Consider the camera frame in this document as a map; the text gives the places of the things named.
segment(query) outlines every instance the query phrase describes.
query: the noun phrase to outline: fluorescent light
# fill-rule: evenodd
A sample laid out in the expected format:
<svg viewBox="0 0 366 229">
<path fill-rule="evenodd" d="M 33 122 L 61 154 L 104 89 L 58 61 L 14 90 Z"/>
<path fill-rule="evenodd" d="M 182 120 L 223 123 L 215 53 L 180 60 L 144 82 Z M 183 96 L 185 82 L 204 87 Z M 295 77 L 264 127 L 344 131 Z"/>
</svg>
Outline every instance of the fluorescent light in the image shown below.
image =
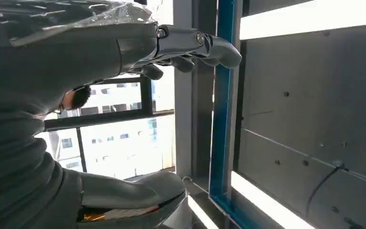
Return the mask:
<svg viewBox="0 0 366 229">
<path fill-rule="evenodd" d="M 231 186 L 285 229 L 314 229 L 289 209 L 232 171 Z"/>
<path fill-rule="evenodd" d="M 241 19 L 240 39 L 366 25 L 366 0 L 314 0 Z"/>
<path fill-rule="evenodd" d="M 187 198 L 189 206 L 192 211 L 197 215 L 201 222 L 205 225 L 207 229 L 218 229 L 217 225 L 208 217 L 208 215 L 201 209 L 201 207 L 195 202 L 195 200 L 189 196 Z"/>
</svg>

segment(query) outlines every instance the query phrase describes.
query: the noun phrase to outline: blue frame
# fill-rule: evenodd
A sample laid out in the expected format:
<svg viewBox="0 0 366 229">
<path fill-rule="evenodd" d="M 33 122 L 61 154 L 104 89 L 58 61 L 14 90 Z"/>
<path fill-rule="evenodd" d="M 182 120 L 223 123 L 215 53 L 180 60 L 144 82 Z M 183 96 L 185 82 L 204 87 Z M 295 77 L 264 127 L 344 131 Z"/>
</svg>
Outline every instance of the blue frame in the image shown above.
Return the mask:
<svg viewBox="0 0 366 229">
<path fill-rule="evenodd" d="M 234 39 L 235 0 L 218 1 L 217 35 L 230 43 Z M 213 118 L 213 145 L 210 165 L 209 197 L 243 229 L 260 228 L 253 220 L 237 208 L 226 195 L 228 171 L 227 135 L 230 130 L 231 70 L 217 66 L 215 71 L 215 102 Z"/>
</svg>

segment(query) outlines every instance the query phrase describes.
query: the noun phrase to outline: humanoid robot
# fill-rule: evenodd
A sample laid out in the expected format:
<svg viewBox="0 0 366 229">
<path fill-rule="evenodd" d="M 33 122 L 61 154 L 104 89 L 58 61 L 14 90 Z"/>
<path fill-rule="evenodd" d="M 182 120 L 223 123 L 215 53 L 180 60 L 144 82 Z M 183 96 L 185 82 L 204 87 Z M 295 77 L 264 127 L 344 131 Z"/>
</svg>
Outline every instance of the humanoid robot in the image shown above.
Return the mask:
<svg viewBox="0 0 366 229">
<path fill-rule="evenodd" d="M 139 4 L 0 0 L 0 228 L 161 225 L 186 197 L 177 175 L 126 182 L 64 169 L 45 152 L 44 140 L 34 138 L 44 123 L 33 117 L 78 86 L 123 73 L 156 80 L 162 71 L 154 64 L 189 72 L 192 58 L 227 68 L 241 61 L 227 41 L 158 25 Z M 145 213 L 120 217 L 126 211 Z"/>
</svg>

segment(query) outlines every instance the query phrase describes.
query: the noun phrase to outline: clear plastic sheet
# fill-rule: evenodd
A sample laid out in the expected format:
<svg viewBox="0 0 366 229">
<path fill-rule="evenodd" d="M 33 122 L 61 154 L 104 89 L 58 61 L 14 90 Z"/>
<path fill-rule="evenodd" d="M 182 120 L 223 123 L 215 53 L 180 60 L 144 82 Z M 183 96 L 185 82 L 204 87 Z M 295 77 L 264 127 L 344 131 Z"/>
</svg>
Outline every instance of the clear plastic sheet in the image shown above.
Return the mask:
<svg viewBox="0 0 366 229">
<path fill-rule="evenodd" d="M 145 6 L 110 0 L 0 0 L 0 37 L 11 46 L 89 26 L 155 23 Z"/>
</svg>

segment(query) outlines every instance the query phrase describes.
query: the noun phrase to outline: building window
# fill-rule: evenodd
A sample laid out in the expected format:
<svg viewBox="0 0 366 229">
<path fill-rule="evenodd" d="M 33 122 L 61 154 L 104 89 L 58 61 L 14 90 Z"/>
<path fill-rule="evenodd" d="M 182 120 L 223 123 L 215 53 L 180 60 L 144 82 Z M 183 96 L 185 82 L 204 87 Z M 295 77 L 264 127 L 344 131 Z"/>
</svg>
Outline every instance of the building window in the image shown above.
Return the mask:
<svg viewBox="0 0 366 229">
<path fill-rule="evenodd" d="M 153 118 L 153 119 L 149 120 L 148 121 L 148 126 L 149 126 L 149 128 L 156 128 L 158 126 L 157 123 L 156 123 L 156 119 Z"/>
<path fill-rule="evenodd" d="M 70 138 L 61 139 L 61 144 L 62 144 L 62 148 L 64 148 L 64 149 L 71 148 L 72 139 L 70 139 Z"/>
<path fill-rule="evenodd" d="M 99 109 L 97 107 L 81 108 L 81 115 L 95 115 L 98 113 Z"/>
<path fill-rule="evenodd" d="M 130 104 L 130 110 L 141 109 L 141 102 Z"/>
<path fill-rule="evenodd" d="M 110 94 L 110 88 L 101 89 L 102 94 Z"/>
<path fill-rule="evenodd" d="M 72 162 L 72 163 L 69 163 L 67 164 L 67 168 L 75 168 L 75 167 L 78 167 L 79 166 L 79 162 Z"/>
<path fill-rule="evenodd" d="M 117 104 L 114 105 L 116 108 L 116 111 L 126 111 L 127 110 L 127 104 Z"/>
<path fill-rule="evenodd" d="M 110 106 L 102 106 L 103 113 L 110 113 Z"/>
<path fill-rule="evenodd" d="M 128 136 L 128 134 L 122 134 L 120 135 L 120 139 L 125 139 L 125 138 L 129 138 L 130 136 Z"/>
</svg>

